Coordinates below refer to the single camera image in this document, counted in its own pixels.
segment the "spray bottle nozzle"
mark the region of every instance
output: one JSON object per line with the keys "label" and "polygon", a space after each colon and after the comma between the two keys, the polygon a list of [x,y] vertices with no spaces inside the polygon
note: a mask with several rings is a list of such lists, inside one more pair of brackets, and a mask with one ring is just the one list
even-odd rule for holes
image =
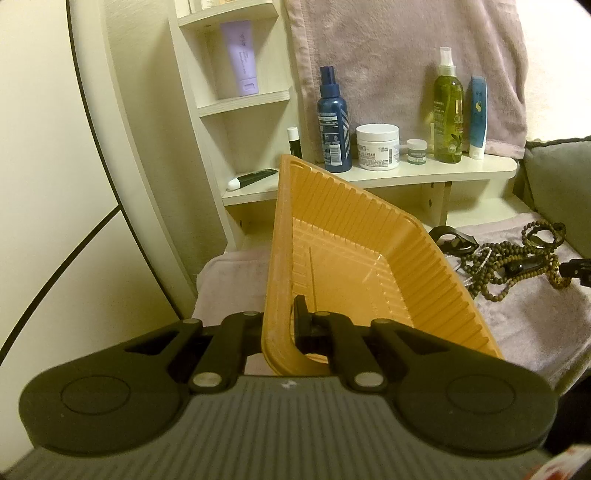
{"label": "spray bottle nozzle", "polygon": [[439,63],[439,75],[456,76],[456,67],[452,60],[452,50],[450,47],[439,47],[439,55],[441,57]]}
{"label": "spray bottle nozzle", "polygon": [[439,47],[439,55],[441,55],[441,65],[453,66],[452,50],[450,47]]}
{"label": "spray bottle nozzle", "polygon": [[322,81],[322,85],[336,83],[335,68],[333,66],[320,67],[320,80]]}
{"label": "spray bottle nozzle", "polygon": [[320,95],[325,98],[340,95],[339,84],[336,83],[335,68],[320,67]]}

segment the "cosmetic bottle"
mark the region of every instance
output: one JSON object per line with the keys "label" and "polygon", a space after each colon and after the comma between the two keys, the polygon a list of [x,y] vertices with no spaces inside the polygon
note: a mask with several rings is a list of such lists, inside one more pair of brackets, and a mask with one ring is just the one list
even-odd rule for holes
{"label": "cosmetic bottle", "polygon": [[241,20],[222,23],[220,28],[236,76],[238,95],[245,96],[258,93],[251,21]]}
{"label": "cosmetic bottle", "polygon": [[335,68],[320,67],[318,122],[324,152],[324,167],[332,173],[350,170],[351,143],[347,102],[340,96]]}
{"label": "cosmetic bottle", "polygon": [[445,163],[458,163],[462,159],[464,133],[464,89],[456,77],[456,67],[449,47],[439,49],[441,63],[435,81],[433,113],[435,116],[434,154]]}
{"label": "cosmetic bottle", "polygon": [[470,158],[484,159],[486,124],[488,123],[488,98],[486,80],[472,77],[472,108],[470,111]]}

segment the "black hair clip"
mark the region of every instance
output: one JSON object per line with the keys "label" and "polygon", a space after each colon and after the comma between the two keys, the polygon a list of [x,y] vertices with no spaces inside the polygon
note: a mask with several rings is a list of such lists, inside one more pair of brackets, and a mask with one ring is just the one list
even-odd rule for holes
{"label": "black hair clip", "polygon": [[[478,248],[478,242],[473,236],[458,232],[455,228],[448,225],[436,226],[429,232],[433,241],[446,255],[453,255],[454,257],[461,257],[462,255],[472,254]],[[437,241],[443,235],[453,235],[453,240],[447,240],[438,244]]]}

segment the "barcode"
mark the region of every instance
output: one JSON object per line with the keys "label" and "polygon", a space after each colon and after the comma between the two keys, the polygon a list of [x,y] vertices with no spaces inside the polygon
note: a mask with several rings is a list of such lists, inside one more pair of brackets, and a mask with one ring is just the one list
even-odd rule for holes
{"label": "barcode", "polygon": [[339,167],[343,163],[340,160],[340,145],[329,145],[330,164],[333,167]]}

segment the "jar lid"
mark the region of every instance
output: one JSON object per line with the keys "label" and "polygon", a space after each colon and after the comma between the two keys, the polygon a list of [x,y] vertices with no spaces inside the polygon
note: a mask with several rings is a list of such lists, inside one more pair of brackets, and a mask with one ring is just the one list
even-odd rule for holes
{"label": "jar lid", "polygon": [[409,150],[426,150],[427,142],[420,138],[411,138],[407,141],[407,148]]}
{"label": "jar lid", "polygon": [[366,124],[357,127],[357,140],[387,142],[398,140],[398,127],[390,124]]}

